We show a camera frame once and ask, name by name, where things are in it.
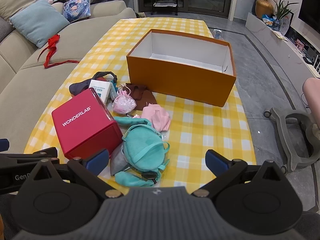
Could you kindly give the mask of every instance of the teal pouch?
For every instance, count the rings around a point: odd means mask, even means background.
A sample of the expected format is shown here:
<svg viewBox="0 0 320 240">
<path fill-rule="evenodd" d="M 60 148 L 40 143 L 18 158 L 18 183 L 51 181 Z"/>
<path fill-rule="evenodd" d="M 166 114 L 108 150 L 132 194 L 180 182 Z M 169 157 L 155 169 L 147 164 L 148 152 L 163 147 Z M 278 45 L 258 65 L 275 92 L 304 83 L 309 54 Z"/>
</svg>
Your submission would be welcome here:
<svg viewBox="0 0 320 240">
<path fill-rule="evenodd" d="M 162 135 L 151 127 L 148 119 L 131 117 L 114 117 L 119 125 L 131 125 L 123 135 L 123 152 L 128 163 L 140 172 L 154 171 L 158 182 L 161 178 L 160 170 L 164 170 L 169 160 L 165 161 L 165 154 L 170 145 L 162 141 Z M 116 182 L 126 187 L 152 186 L 152 180 L 144 180 L 131 173 L 121 171 L 115 174 Z"/>
</svg>

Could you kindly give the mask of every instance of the marble floor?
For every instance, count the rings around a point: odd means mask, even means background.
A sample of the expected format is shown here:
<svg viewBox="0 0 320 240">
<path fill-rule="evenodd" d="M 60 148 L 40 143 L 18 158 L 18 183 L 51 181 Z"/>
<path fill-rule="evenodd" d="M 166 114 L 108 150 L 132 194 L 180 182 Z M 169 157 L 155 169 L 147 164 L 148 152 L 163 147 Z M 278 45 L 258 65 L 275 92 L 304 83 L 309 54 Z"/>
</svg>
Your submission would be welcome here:
<svg viewBox="0 0 320 240">
<path fill-rule="evenodd" d="M 223 39 L 232 46 L 237 72 L 236 87 L 247 116 L 257 164 L 267 159 L 275 160 L 279 166 L 286 163 L 275 130 L 276 122 L 264 117 L 263 112 L 271 107 L 292 109 L 292 106 L 307 110 L 282 68 L 258 39 L 243 24 L 220 17 L 193 13 L 179 13 L 178 16 L 158 13 L 146 15 L 204 20 L 211 31 L 213 28 L 223 30 Z M 298 122 L 289 120 L 287 125 L 298 155 L 306 156 L 308 150 Z M 320 162 L 298 168 L 286 174 L 286 177 L 300 197 L 303 209 L 318 212 Z"/>
</svg>

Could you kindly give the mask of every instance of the chair base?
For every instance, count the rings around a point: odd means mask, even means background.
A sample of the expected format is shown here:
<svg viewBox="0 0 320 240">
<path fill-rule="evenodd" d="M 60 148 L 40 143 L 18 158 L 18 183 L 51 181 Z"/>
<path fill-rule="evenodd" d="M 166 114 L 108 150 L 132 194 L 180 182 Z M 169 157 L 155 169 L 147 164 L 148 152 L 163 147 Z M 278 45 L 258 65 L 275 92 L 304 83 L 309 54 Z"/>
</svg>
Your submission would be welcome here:
<svg viewBox="0 0 320 240">
<path fill-rule="evenodd" d="M 320 158 L 320 138 L 316 134 L 319 132 L 319 128 L 310 114 L 291 109 L 279 110 L 273 107 L 269 111 L 265 111 L 264 115 L 265 117 L 270 117 L 271 115 L 273 115 L 273 117 L 276 119 L 281 145 L 288 159 L 288 172 L 294 171 L 297 166 L 309 166 Z M 296 118 L 305 127 L 306 137 L 313 147 L 313 153 L 310 157 L 304 158 L 298 156 L 289 136 L 287 125 L 285 122 L 286 118 Z"/>
</svg>

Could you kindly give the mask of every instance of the gold vase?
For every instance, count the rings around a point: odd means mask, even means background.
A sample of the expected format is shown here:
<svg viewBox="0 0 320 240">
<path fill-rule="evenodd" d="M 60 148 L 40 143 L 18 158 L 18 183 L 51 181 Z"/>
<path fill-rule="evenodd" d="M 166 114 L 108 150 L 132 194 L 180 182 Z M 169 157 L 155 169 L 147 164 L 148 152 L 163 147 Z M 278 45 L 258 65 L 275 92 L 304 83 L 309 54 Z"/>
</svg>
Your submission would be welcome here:
<svg viewBox="0 0 320 240">
<path fill-rule="evenodd" d="M 256 1 L 256 15 L 259 19 L 262 19 L 263 14 L 266 14 L 270 17 L 272 13 L 273 13 L 273 6 L 270 2 L 266 0 Z"/>
</svg>

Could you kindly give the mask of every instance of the pink lace pouch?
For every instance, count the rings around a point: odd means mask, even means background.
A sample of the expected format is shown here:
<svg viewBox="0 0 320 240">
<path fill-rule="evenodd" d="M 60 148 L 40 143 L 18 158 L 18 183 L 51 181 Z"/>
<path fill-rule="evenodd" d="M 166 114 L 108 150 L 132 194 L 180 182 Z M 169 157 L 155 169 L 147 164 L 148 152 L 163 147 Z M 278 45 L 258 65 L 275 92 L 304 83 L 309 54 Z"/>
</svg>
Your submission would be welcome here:
<svg viewBox="0 0 320 240">
<path fill-rule="evenodd" d="M 127 91 L 123 90 L 124 87 L 126 87 L 126 85 L 121 85 L 121 87 L 118 89 L 118 96 L 115 98 L 115 101 L 113 101 L 112 104 L 113 111 L 118 114 L 127 114 L 137 106 L 136 101 L 134 101 L 134 99 L 130 96 L 131 90 L 128 88 L 130 91 L 128 95 Z"/>
</svg>

